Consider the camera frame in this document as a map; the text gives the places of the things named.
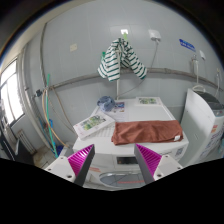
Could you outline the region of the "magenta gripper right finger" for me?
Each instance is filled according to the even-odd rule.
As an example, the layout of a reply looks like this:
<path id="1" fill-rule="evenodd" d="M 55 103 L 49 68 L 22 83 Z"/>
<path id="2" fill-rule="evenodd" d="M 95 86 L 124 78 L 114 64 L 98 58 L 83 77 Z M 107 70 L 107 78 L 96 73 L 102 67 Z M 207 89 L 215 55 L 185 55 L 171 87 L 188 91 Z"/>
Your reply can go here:
<path id="1" fill-rule="evenodd" d="M 144 182 L 146 184 L 154 182 L 154 174 L 162 156 L 140 144 L 134 146 L 134 154 L 142 172 Z"/>

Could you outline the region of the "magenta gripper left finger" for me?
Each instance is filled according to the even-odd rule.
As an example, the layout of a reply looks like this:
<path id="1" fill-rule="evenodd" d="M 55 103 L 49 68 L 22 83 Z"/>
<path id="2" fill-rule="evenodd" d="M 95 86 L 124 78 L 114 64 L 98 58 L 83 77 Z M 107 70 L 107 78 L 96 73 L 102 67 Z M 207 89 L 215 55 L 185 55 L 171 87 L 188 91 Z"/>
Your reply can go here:
<path id="1" fill-rule="evenodd" d="M 91 144 L 68 157 L 68 162 L 75 174 L 74 183 L 76 185 L 82 186 L 84 184 L 94 155 L 95 146 Z"/>

